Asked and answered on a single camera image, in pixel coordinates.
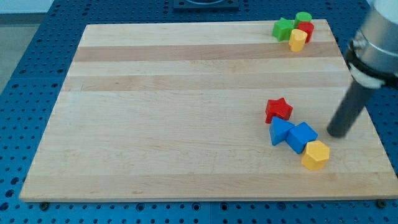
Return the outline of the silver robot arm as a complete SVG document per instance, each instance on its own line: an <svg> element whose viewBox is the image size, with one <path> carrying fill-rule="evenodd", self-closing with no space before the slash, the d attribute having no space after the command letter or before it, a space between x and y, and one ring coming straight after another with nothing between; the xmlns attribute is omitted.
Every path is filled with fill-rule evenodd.
<svg viewBox="0 0 398 224"><path fill-rule="evenodd" d="M397 0L372 1L346 61L353 79L366 88L397 88Z"/></svg>

